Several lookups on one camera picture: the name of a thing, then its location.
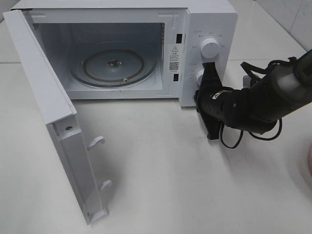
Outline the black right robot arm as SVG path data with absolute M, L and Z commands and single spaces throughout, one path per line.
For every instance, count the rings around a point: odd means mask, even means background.
M 203 64 L 195 102 L 210 140 L 219 139 L 222 125 L 263 134 L 312 101 L 311 51 L 288 61 L 273 60 L 265 69 L 246 62 L 241 67 L 252 80 L 249 88 L 237 90 L 222 85 L 214 62 Z

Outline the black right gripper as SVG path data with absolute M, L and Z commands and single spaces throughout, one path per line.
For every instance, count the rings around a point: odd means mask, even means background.
M 204 73 L 199 89 L 195 92 L 196 109 L 207 130 L 209 140 L 219 139 L 223 111 L 222 101 L 217 98 L 226 87 L 221 84 L 221 80 L 216 70 L 215 62 L 203 63 Z

